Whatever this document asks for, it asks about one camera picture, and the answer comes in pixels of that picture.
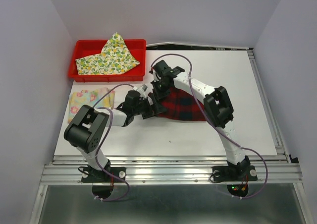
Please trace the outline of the red navy plaid skirt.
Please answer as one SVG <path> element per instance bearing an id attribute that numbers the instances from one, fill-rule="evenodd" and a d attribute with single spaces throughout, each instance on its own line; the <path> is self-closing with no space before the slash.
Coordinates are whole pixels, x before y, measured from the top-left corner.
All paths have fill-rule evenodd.
<path id="1" fill-rule="evenodd" d="M 158 114 L 158 117 L 180 121 L 206 121 L 194 97 L 182 90 L 171 88 L 170 94 L 161 100 L 160 104 L 166 111 Z"/>

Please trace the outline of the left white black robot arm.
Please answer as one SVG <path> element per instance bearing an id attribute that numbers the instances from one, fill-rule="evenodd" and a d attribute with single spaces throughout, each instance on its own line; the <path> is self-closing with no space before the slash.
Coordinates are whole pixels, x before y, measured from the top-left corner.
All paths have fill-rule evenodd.
<path id="1" fill-rule="evenodd" d="M 86 159 L 88 165 L 80 168 L 82 182 L 110 182 L 120 173 L 112 169 L 110 160 L 101 151 L 105 128 L 126 127 L 140 115 L 147 119 L 166 112 L 153 94 L 143 96 L 141 92 L 130 90 L 125 100 L 115 109 L 96 109 L 83 105 L 64 132 L 64 139 L 75 147 Z"/>

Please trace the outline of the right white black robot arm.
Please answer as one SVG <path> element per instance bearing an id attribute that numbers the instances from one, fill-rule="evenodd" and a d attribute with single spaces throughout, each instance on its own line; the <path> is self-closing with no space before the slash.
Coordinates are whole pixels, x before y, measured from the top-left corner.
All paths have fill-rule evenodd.
<path id="1" fill-rule="evenodd" d="M 171 68 L 164 60 L 152 63 L 151 74 L 154 94 L 164 97 L 171 88 L 184 91 L 193 96 L 198 105 L 203 104 L 202 113 L 207 122 L 216 129 L 223 144 L 227 166 L 218 170 L 218 177 L 239 180 L 245 177 L 251 165 L 241 145 L 236 142 L 233 123 L 233 105 L 227 90 L 223 87 L 209 86 L 191 76 L 181 67 Z"/>

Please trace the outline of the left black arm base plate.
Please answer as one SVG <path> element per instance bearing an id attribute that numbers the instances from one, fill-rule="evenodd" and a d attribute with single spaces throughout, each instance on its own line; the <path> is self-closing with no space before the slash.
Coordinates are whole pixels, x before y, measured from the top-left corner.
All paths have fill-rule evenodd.
<path id="1" fill-rule="evenodd" d="M 78 171 L 81 173 L 81 182 L 82 183 L 118 183 L 121 182 L 109 176 L 102 170 L 95 170 L 91 167 L 80 166 Z M 125 180 L 126 168 L 125 167 L 111 167 L 108 170 L 112 175 Z"/>

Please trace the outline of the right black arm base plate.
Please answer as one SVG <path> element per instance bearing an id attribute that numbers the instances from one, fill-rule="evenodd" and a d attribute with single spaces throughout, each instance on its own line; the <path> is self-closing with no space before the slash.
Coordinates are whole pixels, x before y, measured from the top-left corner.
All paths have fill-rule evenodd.
<path id="1" fill-rule="evenodd" d="M 257 181 L 257 172 L 254 166 L 248 166 L 244 171 L 238 171 L 230 166 L 212 167 L 214 182 L 239 182 L 239 181 Z"/>

